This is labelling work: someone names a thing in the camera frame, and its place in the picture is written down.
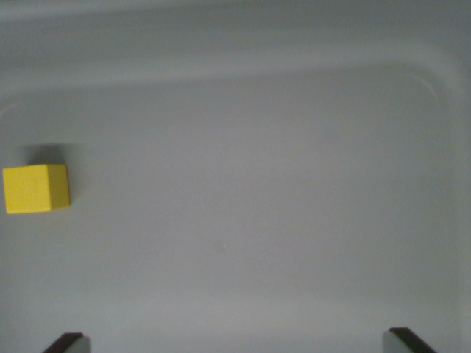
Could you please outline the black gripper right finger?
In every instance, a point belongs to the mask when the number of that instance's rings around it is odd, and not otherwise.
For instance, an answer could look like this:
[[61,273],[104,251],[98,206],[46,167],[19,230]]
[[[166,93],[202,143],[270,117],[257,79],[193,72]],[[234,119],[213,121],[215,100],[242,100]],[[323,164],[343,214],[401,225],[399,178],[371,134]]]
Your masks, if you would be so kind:
[[384,353],[436,353],[408,327],[391,327],[383,333],[382,345]]

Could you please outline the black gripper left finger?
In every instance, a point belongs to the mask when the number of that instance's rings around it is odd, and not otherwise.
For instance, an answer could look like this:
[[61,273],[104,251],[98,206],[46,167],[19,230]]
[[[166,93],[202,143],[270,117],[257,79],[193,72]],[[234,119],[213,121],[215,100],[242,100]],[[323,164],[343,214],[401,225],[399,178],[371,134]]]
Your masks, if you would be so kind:
[[66,332],[48,346],[43,353],[90,353],[91,342],[81,332]]

